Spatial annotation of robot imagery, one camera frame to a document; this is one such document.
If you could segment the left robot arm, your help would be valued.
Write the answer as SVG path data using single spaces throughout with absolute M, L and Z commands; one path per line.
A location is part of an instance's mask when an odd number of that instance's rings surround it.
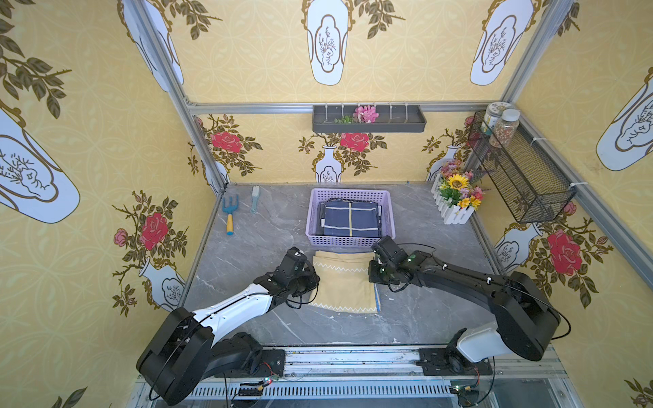
M 300 308 L 320 277 L 298 248 L 287 250 L 279 266 L 238 294 L 204 309 L 173 310 L 136 363 L 150 385 L 150 399 L 170 406 L 182 402 L 202 380 L 226 374 L 254 374 L 263 365 L 262 345 L 238 327 L 279 305 Z

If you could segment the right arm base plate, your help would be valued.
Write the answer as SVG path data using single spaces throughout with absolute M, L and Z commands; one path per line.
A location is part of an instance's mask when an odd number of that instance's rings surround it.
M 425 376 L 491 376 L 494 372 L 490 360 L 474 363 L 457 350 L 421 348 L 418 354 L 417 366 Z

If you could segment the tan pillowcase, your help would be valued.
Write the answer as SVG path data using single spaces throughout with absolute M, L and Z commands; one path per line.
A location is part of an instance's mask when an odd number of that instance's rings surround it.
M 320 282 L 311 304 L 338 313 L 377 314 L 377 291 L 368 276 L 372 260 L 373 253 L 317 251 L 312 264 Z

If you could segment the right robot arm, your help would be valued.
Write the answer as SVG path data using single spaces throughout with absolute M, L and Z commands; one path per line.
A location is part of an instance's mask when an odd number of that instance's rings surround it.
M 494 321 L 462 329 L 447 345 L 449 360 L 477 363 L 515 354 L 542 360 L 563 321 L 534 281 L 520 272 L 494 275 L 447 263 L 424 251 L 407 253 L 391 237 L 372 245 L 375 259 L 368 267 L 370 282 L 386 286 L 428 287 L 448 292 L 481 306 Z

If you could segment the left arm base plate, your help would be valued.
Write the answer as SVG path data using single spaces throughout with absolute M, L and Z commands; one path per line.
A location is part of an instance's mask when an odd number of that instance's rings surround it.
M 284 375 L 286 352 L 280 348 L 266 348 L 248 362 L 242 369 L 226 372 L 227 378 L 263 378 Z

